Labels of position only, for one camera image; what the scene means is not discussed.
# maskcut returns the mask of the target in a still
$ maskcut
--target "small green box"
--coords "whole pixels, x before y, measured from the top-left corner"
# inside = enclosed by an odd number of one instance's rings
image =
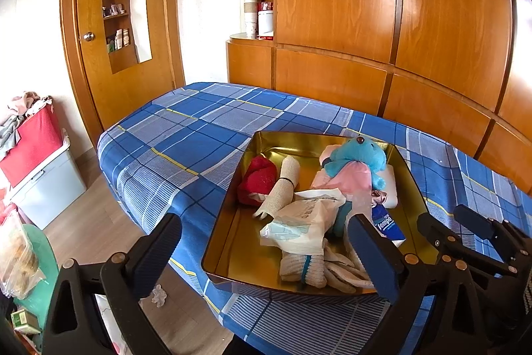
[[[26,309],[18,310],[11,313],[13,328],[22,334],[39,334],[42,330],[39,328],[37,316]]]

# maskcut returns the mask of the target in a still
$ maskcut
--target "grey garment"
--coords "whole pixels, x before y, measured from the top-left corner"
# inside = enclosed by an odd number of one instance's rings
[[[24,121],[24,116],[12,115],[0,125],[0,161],[4,159],[10,149],[20,140],[17,129]]]

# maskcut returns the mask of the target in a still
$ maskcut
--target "bed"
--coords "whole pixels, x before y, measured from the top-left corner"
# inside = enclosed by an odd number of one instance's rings
[[[505,177],[429,134],[383,118],[308,98],[227,83],[193,83],[147,103],[102,134],[100,167],[116,200],[144,232],[167,212],[183,237],[170,265],[208,303],[220,323],[266,354],[357,353],[389,307],[377,295],[320,303],[279,294],[261,298],[216,289],[201,259],[225,191],[257,130],[328,133],[394,143],[429,212],[464,245],[497,258],[493,248],[453,218],[457,204],[508,219],[530,235],[532,199]],[[426,299],[409,347],[430,306]]]

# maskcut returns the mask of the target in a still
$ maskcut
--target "baseboard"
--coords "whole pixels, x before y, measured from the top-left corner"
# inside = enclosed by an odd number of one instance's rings
[[[83,154],[81,154],[78,158],[75,159],[76,166],[81,166],[82,164],[85,164],[90,159],[93,159],[96,157],[96,150],[94,148],[91,148],[87,151],[85,151]]]

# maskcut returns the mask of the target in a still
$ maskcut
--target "door frame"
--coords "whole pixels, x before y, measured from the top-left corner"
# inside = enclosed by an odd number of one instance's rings
[[[166,27],[168,55],[170,58],[173,88],[185,84],[181,44],[179,41],[179,23],[177,17],[177,0],[163,0],[164,25]],[[92,145],[96,147],[98,138],[104,129],[100,122],[96,105],[90,92],[81,56],[81,41],[78,32],[77,0],[59,0],[61,35],[65,50],[66,67],[75,101],[83,124]]]

